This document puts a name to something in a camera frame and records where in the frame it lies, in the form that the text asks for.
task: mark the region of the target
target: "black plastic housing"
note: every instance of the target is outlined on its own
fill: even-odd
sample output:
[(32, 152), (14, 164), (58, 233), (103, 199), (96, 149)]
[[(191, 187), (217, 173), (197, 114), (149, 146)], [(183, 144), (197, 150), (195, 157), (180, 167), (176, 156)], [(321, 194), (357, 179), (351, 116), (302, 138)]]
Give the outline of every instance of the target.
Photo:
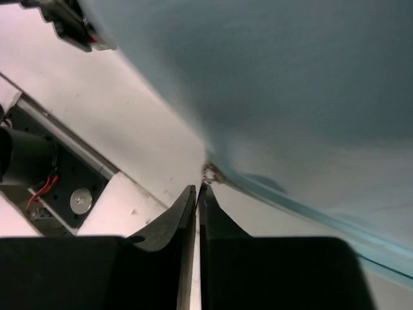
[(33, 186), (53, 169), (53, 145), (41, 136), (0, 128), (0, 184)]

